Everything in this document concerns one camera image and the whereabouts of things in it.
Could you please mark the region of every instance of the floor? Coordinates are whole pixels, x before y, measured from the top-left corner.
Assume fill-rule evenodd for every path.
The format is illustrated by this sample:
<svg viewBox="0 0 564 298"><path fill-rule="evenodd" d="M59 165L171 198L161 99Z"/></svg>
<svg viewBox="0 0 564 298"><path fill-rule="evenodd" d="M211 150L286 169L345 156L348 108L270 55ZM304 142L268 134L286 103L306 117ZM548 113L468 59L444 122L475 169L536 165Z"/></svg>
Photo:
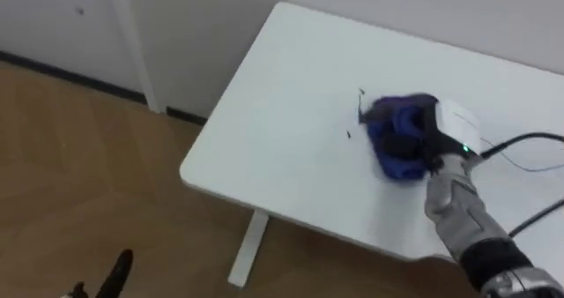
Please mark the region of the floor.
<svg viewBox="0 0 564 298"><path fill-rule="evenodd" d="M200 127L0 63L0 295L94 296L122 249L122 297L474 297L438 259L405 263L271 220L244 290L226 283L251 212L182 186Z"/></svg>

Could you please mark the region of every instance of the cable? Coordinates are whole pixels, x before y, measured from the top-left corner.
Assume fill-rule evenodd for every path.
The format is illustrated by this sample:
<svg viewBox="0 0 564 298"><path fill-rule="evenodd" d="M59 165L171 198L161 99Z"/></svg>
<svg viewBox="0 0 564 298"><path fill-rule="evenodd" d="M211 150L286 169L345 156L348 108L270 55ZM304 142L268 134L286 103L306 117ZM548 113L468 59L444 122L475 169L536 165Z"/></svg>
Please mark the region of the cable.
<svg viewBox="0 0 564 298"><path fill-rule="evenodd" d="M485 139L482 138L482 140L486 143L488 143L490 146L494 146L494 144ZM556 170L556 169L560 169L560 168L564 168L564 164L560 164L560 165L554 165L554 166L550 166L550 167L544 167L544 168L527 168L524 166L519 165L516 161L512 160L511 158L509 158L509 156L507 156L507 154L501 152L501 156L503 156L503 158L505 158L510 164L512 164L513 166L521 169L522 171L526 171L526 172L530 172L530 173L540 173L540 172L545 172L545 171L550 171L550 170Z"/></svg>
<svg viewBox="0 0 564 298"><path fill-rule="evenodd" d="M532 132L532 133L519 135L515 138L511 138L508 141L505 141L503 143L495 145L494 147L492 147L492 148L486 150L485 152L483 152L482 154L480 154L480 156L484 160L489 159L490 157L494 156L496 153L501 152L502 150L506 149L507 147L509 147L509 146L511 146L515 143L518 143L522 140L529 139L529 138L547 138L547 139L552 139L552 140L558 140L558 141L564 143L564 137L561 136L561 135L556 135L556 134L551 134L551 133L546 133L546 132Z"/></svg>
<svg viewBox="0 0 564 298"><path fill-rule="evenodd" d="M515 143L518 143L522 140L529 139L529 138L547 138L547 139L557 140L557 141L564 143L564 137L561 136L561 135L556 135L556 134L551 134L551 133L546 133L546 132L532 132L532 133L519 135L519 136L517 136L515 138L511 138L510 140L507 140L503 143L500 143L498 145L494 145L492 148L490 148L490 149L486 150L485 152L483 152L482 154L480 154L480 157L482 158L482 160L487 160L487 159L491 158L492 156L494 156L496 153L501 153L501 151L503 151L507 147L509 147L509 146L511 146ZM501 153L501 154L509 162L511 162L514 166L516 166L520 169L523 169L525 171L539 172L539 171L546 171L546 170L552 170L552 169L564 167L564 165L558 165L558 166L552 166L552 167L544 168L544 169L528 169L528 168L524 168L524 167L518 165L517 163L512 161L508 156L506 156L504 153ZM528 218L525 222L521 223L516 228L514 228L511 232L509 232L509 234L508 234L509 237L513 238L513 237L517 236L519 233L523 232L524 229L526 229L527 227L530 227L531 225L533 225L533 224L537 223L538 221L542 220L544 217L546 217L546 215L550 214L551 212L556 211L557 209L560 209L562 206L564 206L564 199L561 199L561 200L555 202L554 204L548 206L546 209L544 209L544 210L538 212L537 214L533 215L532 217Z"/></svg>
<svg viewBox="0 0 564 298"><path fill-rule="evenodd" d="M531 216L525 222L519 224L516 228L514 228L511 232L509 232L509 237L513 238L519 233L523 232L523 230L531 225L537 223L539 220L543 219L546 215L558 210L564 206L564 199L557 201L556 203L548 206L546 209L542 210L541 212Z"/></svg>

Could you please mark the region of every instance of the blue cloth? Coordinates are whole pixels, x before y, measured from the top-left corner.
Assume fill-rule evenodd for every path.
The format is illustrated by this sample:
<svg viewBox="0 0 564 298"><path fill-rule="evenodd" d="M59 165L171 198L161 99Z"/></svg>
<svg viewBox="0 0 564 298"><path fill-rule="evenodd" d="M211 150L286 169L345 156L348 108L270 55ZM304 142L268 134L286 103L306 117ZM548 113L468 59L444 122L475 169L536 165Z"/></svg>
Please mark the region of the blue cloth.
<svg viewBox="0 0 564 298"><path fill-rule="evenodd" d="M398 158L386 152L383 141L386 136L393 134L408 139L410 143L422 143L425 133L421 126L414 122L414 116L421 114L424 106L434 102L436 98L428 94L387 97L376 101L371 110L363 116L363 123L367 125L367 134L376 158L383 173L389 178L405 181L418 180L425 176L427 164L422 155L416 154L410 159Z"/></svg>

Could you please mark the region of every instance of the table leg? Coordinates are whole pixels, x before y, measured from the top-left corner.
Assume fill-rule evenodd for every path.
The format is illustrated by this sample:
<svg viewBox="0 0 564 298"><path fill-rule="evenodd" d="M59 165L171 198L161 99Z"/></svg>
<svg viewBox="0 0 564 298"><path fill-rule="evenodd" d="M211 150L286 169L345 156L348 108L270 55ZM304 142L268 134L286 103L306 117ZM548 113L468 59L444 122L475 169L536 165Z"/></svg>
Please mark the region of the table leg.
<svg viewBox="0 0 564 298"><path fill-rule="evenodd" d="M237 257L229 273L229 278L227 279L230 284L239 288L245 287L250 270L255 262L256 253L261 246L268 219L269 216L265 212L258 210L253 212L253 217L250 219L249 227L247 227L247 233L245 233L245 237L239 248L239 253L237 253Z"/></svg>

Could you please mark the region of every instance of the white table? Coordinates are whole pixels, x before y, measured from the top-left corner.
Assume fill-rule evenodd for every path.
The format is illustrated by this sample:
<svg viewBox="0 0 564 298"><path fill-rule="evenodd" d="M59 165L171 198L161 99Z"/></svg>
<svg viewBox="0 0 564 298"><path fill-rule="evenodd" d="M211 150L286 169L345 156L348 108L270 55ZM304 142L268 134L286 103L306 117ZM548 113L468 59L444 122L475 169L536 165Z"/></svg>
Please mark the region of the white table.
<svg viewBox="0 0 564 298"><path fill-rule="evenodd" d="M532 130L564 133L564 77L437 42L278 4L181 166L183 181L256 209L229 281L242 287L268 216L404 259L448 255L423 213L425 184L382 176L363 106L427 92L463 104L493 142ZM531 141L508 154L530 167L564 161ZM564 194L564 170L529 174L501 157L474 181L511 229ZM564 280L562 212L517 236L533 263Z"/></svg>

